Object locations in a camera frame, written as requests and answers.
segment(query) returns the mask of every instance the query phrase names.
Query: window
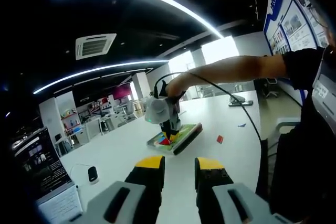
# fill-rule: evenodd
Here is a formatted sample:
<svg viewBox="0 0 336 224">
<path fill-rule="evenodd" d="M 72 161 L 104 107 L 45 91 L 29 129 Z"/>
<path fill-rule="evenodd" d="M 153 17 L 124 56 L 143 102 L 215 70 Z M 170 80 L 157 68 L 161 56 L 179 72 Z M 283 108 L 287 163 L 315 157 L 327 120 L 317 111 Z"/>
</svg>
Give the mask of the window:
<svg viewBox="0 0 336 224">
<path fill-rule="evenodd" d="M 232 36 L 203 45 L 202 53 L 206 64 L 211 64 L 222 59 L 239 55 Z"/>
<path fill-rule="evenodd" d="M 138 99 L 138 94 L 136 93 L 135 86 L 134 86 L 133 82 L 131 82 L 131 92 L 132 92 L 134 100 L 137 100 Z"/>
<path fill-rule="evenodd" d="M 188 71 L 189 69 L 195 68 L 195 63 L 191 52 L 187 51 L 171 59 L 168 62 L 168 66 L 170 69 L 170 73 L 185 72 Z"/>
</svg>

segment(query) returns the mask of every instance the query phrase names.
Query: shelf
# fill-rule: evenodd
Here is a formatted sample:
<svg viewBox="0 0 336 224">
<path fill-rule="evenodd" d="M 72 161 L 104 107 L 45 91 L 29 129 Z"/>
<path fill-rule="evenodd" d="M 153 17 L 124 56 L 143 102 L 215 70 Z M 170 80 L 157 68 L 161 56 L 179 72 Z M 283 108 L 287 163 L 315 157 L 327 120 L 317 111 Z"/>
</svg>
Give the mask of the shelf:
<svg viewBox="0 0 336 224">
<path fill-rule="evenodd" d="M 66 132 L 69 132 L 69 131 L 71 131 L 73 128 L 76 128 L 77 126 L 80 126 L 80 123 L 78 123 L 78 124 L 76 124 L 76 125 L 74 125 L 74 126 L 68 128 L 68 129 L 66 129 L 65 131 L 66 131 Z"/>
<path fill-rule="evenodd" d="M 66 118 L 69 118 L 69 117 L 71 117 L 71 116 L 73 116 L 73 115 L 76 115 L 76 114 L 77 114 L 77 112 L 75 112 L 75 113 L 73 113 L 73 114 L 70 114 L 70 115 L 67 115 L 66 117 L 62 118 L 62 120 L 66 119 Z"/>
</svg>

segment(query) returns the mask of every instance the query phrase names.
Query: black ceiling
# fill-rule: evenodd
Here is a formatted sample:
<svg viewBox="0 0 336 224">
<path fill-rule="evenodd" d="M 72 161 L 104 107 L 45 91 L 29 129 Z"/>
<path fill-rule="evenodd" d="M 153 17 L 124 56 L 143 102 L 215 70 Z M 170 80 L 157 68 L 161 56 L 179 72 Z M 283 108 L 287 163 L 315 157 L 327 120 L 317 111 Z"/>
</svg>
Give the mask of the black ceiling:
<svg viewBox="0 0 336 224">
<path fill-rule="evenodd" d="M 246 20 L 246 24 L 225 31 L 225 34 L 238 36 L 262 30 L 268 0 L 257 0 L 259 20 L 255 0 L 175 1 L 214 27 Z M 2 93 L 5 92 L 9 99 L 8 110 L 13 106 L 10 102 L 15 100 L 13 96 L 22 92 L 28 97 L 36 88 L 99 66 L 155 59 L 168 49 L 207 31 L 189 15 L 159 0 L 9 0 L 8 7 L 12 39 L 7 48 L 11 50 L 1 73 Z M 106 55 L 76 61 L 76 38 L 105 33 L 117 34 Z M 187 48 L 194 49 L 203 41 L 215 38 L 210 35 Z M 89 79 L 95 74 L 83 78 Z M 36 101 L 36 96 L 29 99 Z"/>
</svg>

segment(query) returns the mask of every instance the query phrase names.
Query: floor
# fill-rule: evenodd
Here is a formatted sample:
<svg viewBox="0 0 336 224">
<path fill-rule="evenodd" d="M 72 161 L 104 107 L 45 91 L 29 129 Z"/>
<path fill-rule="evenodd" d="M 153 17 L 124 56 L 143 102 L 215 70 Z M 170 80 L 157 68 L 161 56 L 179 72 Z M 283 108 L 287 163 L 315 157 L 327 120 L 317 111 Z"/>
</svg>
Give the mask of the floor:
<svg viewBox="0 0 336 224">
<path fill-rule="evenodd" d="M 265 98 L 258 95 L 260 120 L 261 120 L 261 139 L 266 139 L 274 130 L 278 118 L 299 118 L 301 107 L 287 94 L 279 91 L 279 97 Z M 282 133 L 290 131 L 291 127 L 281 129 Z"/>
</svg>

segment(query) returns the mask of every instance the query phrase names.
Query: black cable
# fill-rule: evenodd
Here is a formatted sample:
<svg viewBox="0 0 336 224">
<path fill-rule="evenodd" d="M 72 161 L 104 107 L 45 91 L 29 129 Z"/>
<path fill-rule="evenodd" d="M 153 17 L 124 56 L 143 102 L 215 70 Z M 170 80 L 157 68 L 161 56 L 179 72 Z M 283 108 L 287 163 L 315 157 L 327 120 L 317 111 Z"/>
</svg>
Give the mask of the black cable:
<svg viewBox="0 0 336 224">
<path fill-rule="evenodd" d="M 257 130 L 257 127 L 256 127 L 256 125 L 254 124 L 254 122 L 253 122 L 251 116 L 249 115 L 249 113 L 246 111 L 246 108 L 242 105 L 242 102 L 239 101 L 239 100 L 238 100 L 234 95 L 232 95 L 230 92 L 228 92 L 228 91 L 222 89 L 220 86 L 214 84 L 214 83 L 211 82 L 211 81 L 206 80 L 205 78 L 203 78 L 203 77 L 201 77 L 201 76 L 198 76 L 198 75 L 196 75 L 196 74 L 194 74 L 194 73 L 190 73 L 190 72 L 175 72 L 175 73 L 169 73 L 169 74 L 166 74 L 166 75 L 162 76 L 159 80 L 156 81 L 156 83 L 155 83 L 155 85 L 154 85 L 154 94 L 158 92 L 158 91 L 157 91 L 157 90 L 158 90 L 158 89 L 157 89 L 157 84 L 159 83 L 159 81 L 161 81 L 163 78 L 166 78 L 166 77 L 168 77 L 168 76 L 171 76 L 171 75 L 173 75 L 173 74 L 178 74 L 178 73 L 188 73 L 188 74 L 191 74 L 192 76 L 195 76 L 195 77 L 197 77 L 197 78 L 199 78 L 199 79 L 201 79 L 201 80 L 203 80 L 203 81 L 205 81 L 205 82 L 211 84 L 212 86 L 218 88 L 219 90 L 223 91 L 224 93 L 226 93 L 226 94 L 228 94 L 230 97 L 232 97 L 236 102 L 238 102 L 239 105 L 241 106 L 241 108 L 242 108 L 242 109 L 244 110 L 244 112 L 246 113 L 246 115 L 247 115 L 247 117 L 249 118 L 249 120 L 251 121 L 251 123 L 252 123 L 252 125 L 253 125 L 253 128 L 254 128 L 254 130 L 256 131 L 256 133 L 257 133 L 257 135 L 258 135 L 258 138 L 259 138 L 259 141 L 260 141 L 260 143 L 261 143 L 261 137 L 260 137 L 260 135 L 259 135 L 259 132 L 258 132 L 258 130 Z"/>
</svg>

